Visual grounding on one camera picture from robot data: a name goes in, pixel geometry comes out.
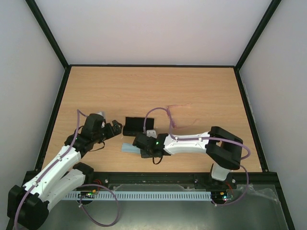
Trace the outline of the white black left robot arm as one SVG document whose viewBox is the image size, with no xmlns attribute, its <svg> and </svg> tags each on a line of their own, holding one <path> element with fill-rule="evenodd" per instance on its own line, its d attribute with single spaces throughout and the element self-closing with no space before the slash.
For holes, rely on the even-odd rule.
<svg viewBox="0 0 307 230">
<path fill-rule="evenodd" d="M 17 230 L 37 230 L 46 221 L 52 208 L 65 195 L 79 187 L 95 187 L 94 169 L 81 162 L 95 144 L 104 144 L 122 132 L 117 120 L 106 122 L 101 114 L 89 114 L 84 125 L 77 124 L 54 159 L 27 181 L 15 185 L 8 193 L 7 216 Z"/>
</svg>

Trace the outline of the light blue cleaning cloth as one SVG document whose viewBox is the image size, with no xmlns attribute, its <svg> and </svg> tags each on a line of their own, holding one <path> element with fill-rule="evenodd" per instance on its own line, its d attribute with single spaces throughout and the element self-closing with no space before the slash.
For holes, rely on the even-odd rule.
<svg viewBox="0 0 307 230">
<path fill-rule="evenodd" d="M 132 144 L 129 144 L 129 143 L 123 143 L 121 147 L 121 151 L 127 152 L 127 153 L 136 153 L 136 154 L 141 153 L 141 150 L 138 147 L 133 146 Z"/>
</svg>

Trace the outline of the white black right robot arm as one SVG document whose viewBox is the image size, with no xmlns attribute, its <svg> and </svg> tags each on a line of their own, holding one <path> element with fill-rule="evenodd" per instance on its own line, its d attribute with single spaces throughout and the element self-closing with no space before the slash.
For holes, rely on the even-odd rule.
<svg viewBox="0 0 307 230">
<path fill-rule="evenodd" d="M 240 169 L 243 140 L 225 129 L 213 126 L 208 132 L 194 135 L 163 133 L 150 137 L 139 133 L 133 141 L 147 158 L 163 158 L 179 153 L 205 153 L 213 161 L 209 182 L 221 187 L 231 170 Z"/>
</svg>

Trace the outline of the pink sunglasses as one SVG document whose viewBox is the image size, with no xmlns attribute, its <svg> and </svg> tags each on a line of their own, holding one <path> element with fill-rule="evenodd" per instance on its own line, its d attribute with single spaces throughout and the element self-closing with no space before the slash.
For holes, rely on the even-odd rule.
<svg viewBox="0 0 307 230">
<path fill-rule="evenodd" d="M 172 122 L 173 129 L 185 129 L 192 127 L 199 122 L 198 118 L 193 118 L 192 115 L 187 114 L 187 111 L 191 108 L 193 103 L 184 104 L 171 104 L 166 108 L 169 111 L 169 120 Z"/>
</svg>

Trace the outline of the black sunglasses case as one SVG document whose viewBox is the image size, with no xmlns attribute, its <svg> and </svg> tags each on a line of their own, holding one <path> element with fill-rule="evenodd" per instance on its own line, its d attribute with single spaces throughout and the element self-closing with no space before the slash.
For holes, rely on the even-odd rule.
<svg viewBox="0 0 307 230">
<path fill-rule="evenodd" d="M 125 125 L 123 127 L 123 135 L 135 137 L 138 133 L 143 133 L 144 117 L 125 117 Z M 154 118 L 147 118 L 145 123 L 145 131 L 154 129 Z"/>
</svg>

